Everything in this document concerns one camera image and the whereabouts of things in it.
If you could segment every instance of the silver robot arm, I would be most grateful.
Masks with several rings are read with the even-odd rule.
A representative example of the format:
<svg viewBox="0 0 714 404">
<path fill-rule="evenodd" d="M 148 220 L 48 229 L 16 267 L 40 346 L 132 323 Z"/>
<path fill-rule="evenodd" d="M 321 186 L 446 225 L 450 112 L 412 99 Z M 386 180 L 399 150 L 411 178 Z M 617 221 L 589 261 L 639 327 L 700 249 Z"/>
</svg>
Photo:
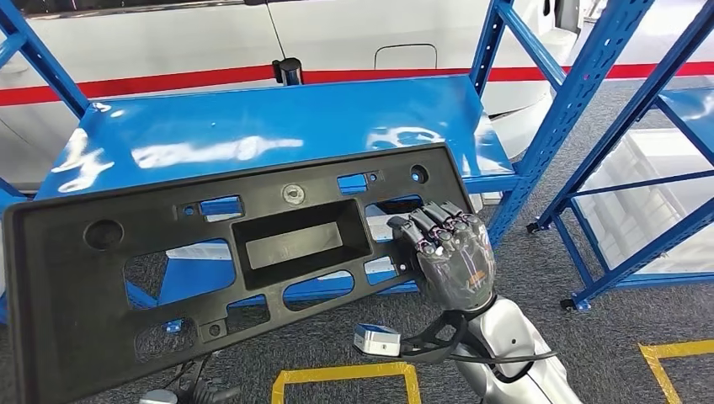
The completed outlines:
<svg viewBox="0 0 714 404">
<path fill-rule="evenodd" d="M 422 334 L 403 340 L 390 328 L 360 324 L 354 336 L 360 352 L 413 362 L 454 359 L 488 404 L 581 402 L 533 324 L 513 301 L 493 293 L 495 259 L 476 216 L 451 202 L 431 202 L 387 224 L 397 242 L 414 251 L 419 289 L 445 312 Z M 436 337 L 446 324 L 456 329 L 449 341 Z"/>
<path fill-rule="evenodd" d="M 497 297 L 483 314 L 468 322 L 468 332 L 483 343 L 492 358 L 545 354 L 550 348 L 533 324 L 511 300 Z M 478 357 L 459 344 L 455 354 Z M 514 364 L 456 361 L 469 386 L 488 404 L 580 403 L 567 383 L 565 367 L 553 356 Z"/>
</svg>

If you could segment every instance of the gray carpet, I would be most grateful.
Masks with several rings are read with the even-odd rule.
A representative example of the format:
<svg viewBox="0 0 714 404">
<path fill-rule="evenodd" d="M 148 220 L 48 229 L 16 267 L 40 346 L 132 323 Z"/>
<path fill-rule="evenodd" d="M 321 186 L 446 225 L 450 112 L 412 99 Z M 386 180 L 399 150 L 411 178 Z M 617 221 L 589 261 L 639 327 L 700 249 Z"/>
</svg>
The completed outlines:
<svg viewBox="0 0 714 404">
<path fill-rule="evenodd" d="M 675 87 L 707 84 L 705 78 L 676 79 L 673 83 Z M 558 301 L 581 287 L 570 257 L 554 231 L 529 236 L 524 230 L 638 85 L 607 82 L 602 86 L 497 250 L 499 294 L 519 303 L 551 347 L 561 353 L 570 383 L 584 402 L 664 402 L 637 345 L 714 338 L 712 284 L 613 291 L 594 300 L 589 312 L 561 310 Z M 667 126 L 671 124 L 659 113 L 648 114 L 637 125 Z M 586 258 L 594 262 L 589 255 Z M 350 349 L 356 322 L 387 324 L 410 334 L 420 331 L 438 314 L 438 309 L 421 295 L 370 296 L 223 350 L 206 374 L 218 386 L 241 386 L 242 394 L 235 402 L 269 402 L 271 386 L 282 369 L 372 363 Z M 714 402 L 712 356 L 663 361 L 684 402 Z M 8 333 L 0 329 L 1 402 L 14 402 L 11 363 Z M 477 401 L 453 364 L 418 365 L 417 370 L 422 402 Z M 170 376 L 166 371 L 83 402 L 136 402 L 143 391 L 161 385 Z M 406 392 L 403 378 L 386 377 L 288 385 L 285 401 L 401 403 L 406 402 Z"/>
</svg>

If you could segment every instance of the blue shelf rack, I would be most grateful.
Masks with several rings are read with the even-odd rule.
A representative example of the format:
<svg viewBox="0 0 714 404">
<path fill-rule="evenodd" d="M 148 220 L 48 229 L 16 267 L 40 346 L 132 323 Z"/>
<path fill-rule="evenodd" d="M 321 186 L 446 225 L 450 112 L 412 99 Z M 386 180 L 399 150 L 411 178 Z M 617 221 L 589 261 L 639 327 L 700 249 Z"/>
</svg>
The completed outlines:
<svg viewBox="0 0 714 404">
<path fill-rule="evenodd" d="M 0 29 L 7 36 L 0 45 L 0 65 L 14 52 L 21 52 L 80 119 L 36 199 L 446 142 L 470 193 L 503 193 L 502 203 L 489 223 L 489 234 L 496 245 L 651 5 L 650 0 L 612 2 L 566 75 L 511 3 L 512 0 L 490 2 L 484 24 L 487 28 L 481 33 L 467 76 L 89 102 L 10 0 L 0 0 Z M 528 151 L 513 164 L 481 104 L 506 27 L 557 91 Z M 21 198 L 13 192 L 14 197 Z M 209 286 L 191 285 L 219 288 L 221 279 L 233 270 L 216 262 L 211 263 L 210 270 L 203 271 L 196 269 L 199 265 L 185 268 L 177 264 L 169 263 L 172 273 L 167 278 L 208 276 L 216 282 L 164 283 L 158 300 L 128 284 L 131 301 L 139 306 L 155 306 L 205 293 L 210 290 L 203 288 Z M 339 287 L 330 285 L 325 289 L 335 291 Z M 403 285 L 398 290 L 415 288 Z"/>
<path fill-rule="evenodd" d="M 714 176 L 714 170 L 698 173 L 656 178 L 636 183 L 619 184 L 600 189 L 580 190 L 588 177 L 607 157 L 610 151 L 630 127 L 639 120 L 650 108 L 661 110 L 681 132 L 696 146 L 710 164 L 714 164 L 714 88 L 692 88 L 684 90 L 663 90 L 679 68 L 689 59 L 701 42 L 714 27 L 714 1 L 707 1 L 701 11 L 692 20 L 685 32 L 677 39 L 672 48 L 658 64 L 652 75 L 642 84 L 630 102 L 605 132 L 588 154 L 574 175 L 566 182 L 563 189 L 538 218 L 529 226 L 532 231 L 546 230 L 554 224 L 570 253 L 573 262 L 584 283 L 584 288 L 572 294 L 572 298 L 564 300 L 565 306 L 579 310 L 589 308 L 589 299 L 611 288 L 642 287 L 662 284 L 680 284 L 714 280 L 714 273 L 675 273 L 675 274 L 635 274 L 635 272 L 652 262 L 661 254 L 675 247 L 683 240 L 696 234 L 700 229 L 714 220 L 714 197 L 692 211 L 681 221 L 669 228 L 660 236 L 650 241 L 642 249 L 635 252 L 615 268 L 610 268 L 598 246 L 593 229 L 590 227 L 583 212 L 579 209 L 575 198 L 587 194 L 599 194 L 623 189 L 685 181 L 694 178 Z M 599 279 L 593 279 L 580 252 L 562 222 L 562 213 L 570 209 L 582 227 L 585 237 L 595 257 L 599 261 L 604 274 Z"/>
</svg>

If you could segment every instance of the white vehicle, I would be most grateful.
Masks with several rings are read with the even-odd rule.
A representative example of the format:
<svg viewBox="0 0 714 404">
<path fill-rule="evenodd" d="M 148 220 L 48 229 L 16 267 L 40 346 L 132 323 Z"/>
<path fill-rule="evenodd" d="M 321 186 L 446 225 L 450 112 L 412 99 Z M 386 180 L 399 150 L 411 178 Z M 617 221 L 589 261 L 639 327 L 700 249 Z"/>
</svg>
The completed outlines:
<svg viewBox="0 0 714 404">
<path fill-rule="evenodd" d="M 285 57 L 302 62 L 307 83 L 467 72 L 489 1 L 15 3 L 84 93 L 101 98 L 275 86 L 270 63 Z M 514 9 L 564 64 L 582 23 L 579 3 L 514 0 Z M 510 157 L 551 105 L 535 71 L 507 30 L 483 102 Z M 0 178 L 19 189 L 39 187 L 77 125 L 55 100 L 20 54 L 0 69 Z"/>
</svg>

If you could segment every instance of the yellow floor marking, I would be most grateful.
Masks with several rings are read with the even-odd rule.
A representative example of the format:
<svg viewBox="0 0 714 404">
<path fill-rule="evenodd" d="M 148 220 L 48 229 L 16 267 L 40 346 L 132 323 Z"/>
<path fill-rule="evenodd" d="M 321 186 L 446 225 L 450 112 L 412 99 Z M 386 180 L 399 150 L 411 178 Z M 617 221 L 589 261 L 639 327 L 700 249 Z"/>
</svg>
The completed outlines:
<svg viewBox="0 0 714 404">
<path fill-rule="evenodd" d="M 714 339 L 706 339 L 703 341 L 693 341 L 689 343 L 667 343 L 664 345 L 641 345 L 640 351 L 649 364 L 654 377 L 657 379 L 659 386 L 667 397 L 668 404 L 681 404 L 677 391 L 672 385 L 672 380 L 669 379 L 664 371 L 660 359 L 680 358 L 683 356 L 693 356 L 702 354 L 714 354 Z"/>
<path fill-rule="evenodd" d="M 282 370 L 273 383 L 272 404 L 283 404 L 285 385 L 309 383 L 315 381 L 362 379 L 366 377 L 384 377 L 404 375 L 407 383 L 407 403 L 421 404 L 417 371 L 413 365 L 405 362 L 390 364 L 359 364 L 356 366 L 336 366 L 332 368 Z"/>
</svg>

